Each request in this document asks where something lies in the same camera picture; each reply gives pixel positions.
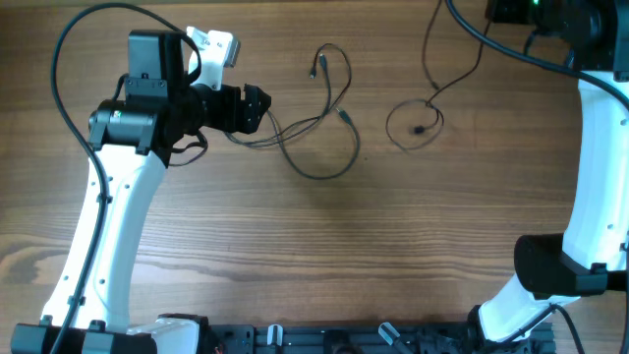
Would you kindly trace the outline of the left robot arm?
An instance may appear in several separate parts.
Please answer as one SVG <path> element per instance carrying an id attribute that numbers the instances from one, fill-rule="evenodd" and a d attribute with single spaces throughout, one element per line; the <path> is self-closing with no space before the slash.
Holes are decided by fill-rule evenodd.
<path id="1" fill-rule="evenodd" d="M 37 324 L 18 324 L 14 353 L 216 353 L 205 317 L 130 323 L 129 297 L 151 200 L 185 136 L 208 127 L 254 133 L 271 104 L 260 88 L 226 86 L 239 40 L 218 30 L 135 30 L 129 70 L 88 120 L 94 153 L 62 275 Z"/>

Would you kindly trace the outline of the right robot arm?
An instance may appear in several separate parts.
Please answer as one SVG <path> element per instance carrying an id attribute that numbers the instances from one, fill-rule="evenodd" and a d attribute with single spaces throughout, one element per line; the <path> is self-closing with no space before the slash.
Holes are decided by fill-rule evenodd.
<path id="1" fill-rule="evenodd" d="M 554 311 L 583 297 L 628 290 L 628 4 L 625 1 L 490 1 L 495 23 L 533 25 L 570 46 L 553 64 L 516 52 L 465 24 L 481 43 L 577 79 L 582 142 L 567 229 L 522 236 L 515 273 L 474 311 L 484 346 L 523 341 Z"/>

